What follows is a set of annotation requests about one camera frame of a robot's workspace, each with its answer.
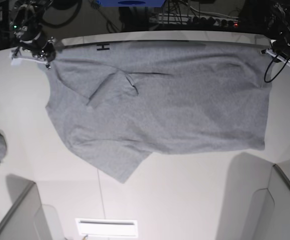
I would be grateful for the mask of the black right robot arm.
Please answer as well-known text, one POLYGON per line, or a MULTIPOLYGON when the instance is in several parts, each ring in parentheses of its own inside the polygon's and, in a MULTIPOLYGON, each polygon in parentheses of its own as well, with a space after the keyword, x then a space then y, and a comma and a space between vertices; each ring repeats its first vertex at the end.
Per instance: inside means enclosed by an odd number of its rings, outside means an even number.
POLYGON ((31 61, 51 68, 50 63, 56 57, 55 40, 47 37, 41 21, 52 3, 52 0, 18 0, 14 4, 11 31, 16 48, 10 53, 13 65, 31 61))

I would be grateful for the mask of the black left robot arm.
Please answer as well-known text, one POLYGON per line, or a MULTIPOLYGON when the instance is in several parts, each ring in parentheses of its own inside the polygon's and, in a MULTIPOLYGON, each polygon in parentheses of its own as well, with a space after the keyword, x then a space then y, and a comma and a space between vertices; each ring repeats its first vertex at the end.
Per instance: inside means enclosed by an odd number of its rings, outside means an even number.
POLYGON ((272 44, 273 52, 285 59, 290 58, 290 0, 272 0, 270 11, 273 20, 273 30, 276 34, 272 44))

